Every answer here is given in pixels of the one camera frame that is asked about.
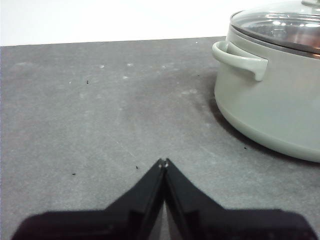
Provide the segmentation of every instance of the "white wall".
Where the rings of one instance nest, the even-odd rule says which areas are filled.
[[[232,13],[271,1],[1,0],[1,45],[224,36]]]

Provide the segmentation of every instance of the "glass lid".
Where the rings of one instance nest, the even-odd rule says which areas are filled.
[[[320,54],[320,0],[294,0],[241,11],[231,25],[250,37]]]

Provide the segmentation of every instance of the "lid rim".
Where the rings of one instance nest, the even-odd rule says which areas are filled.
[[[231,31],[233,31],[236,35],[251,41],[253,43],[268,47],[268,48],[272,48],[275,50],[279,50],[285,53],[290,53],[290,54],[295,54],[295,55],[299,55],[299,56],[303,56],[303,57],[307,57],[307,58],[312,58],[312,59],[319,59],[320,60],[320,53],[314,53],[314,52],[310,52],[310,51],[305,51],[305,50],[300,50],[297,48],[292,48],[292,47],[288,47],[288,46],[283,46],[277,43],[273,43],[273,42],[269,42],[268,40],[261,40],[259,38],[256,38],[254,36],[250,36],[248,34],[243,33],[242,31],[238,30],[235,26],[233,26],[232,24],[230,24],[229,29]]]
[[[280,39],[275,39],[272,37],[267,37],[263,34],[257,33],[257,32],[253,32],[250,30],[245,30],[241,27],[235,26],[232,23],[230,24],[230,26],[232,26],[233,28],[235,28],[237,31],[251,37],[254,39],[258,39],[261,40],[263,42],[267,42],[270,44],[275,44],[284,48],[290,48],[290,49],[294,49],[297,51],[302,51],[302,52],[307,52],[310,54],[320,54],[320,49],[308,46],[308,45],[303,45],[303,44],[299,44],[299,43],[295,43],[295,42],[288,42],[288,41],[284,41],[284,40],[280,40]]]

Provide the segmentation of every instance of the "pot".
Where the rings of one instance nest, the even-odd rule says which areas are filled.
[[[320,162],[320,1],[238,12],[212,54],[226,120],[267,148]]]

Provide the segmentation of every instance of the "dark gray surface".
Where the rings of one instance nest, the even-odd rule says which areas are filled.
[[[226,208],[297,211],[319,234],[320,164],[254,143],[215,104],[222,39],[3,47],[1,239],[32,214],[105,208],[159,157]]]

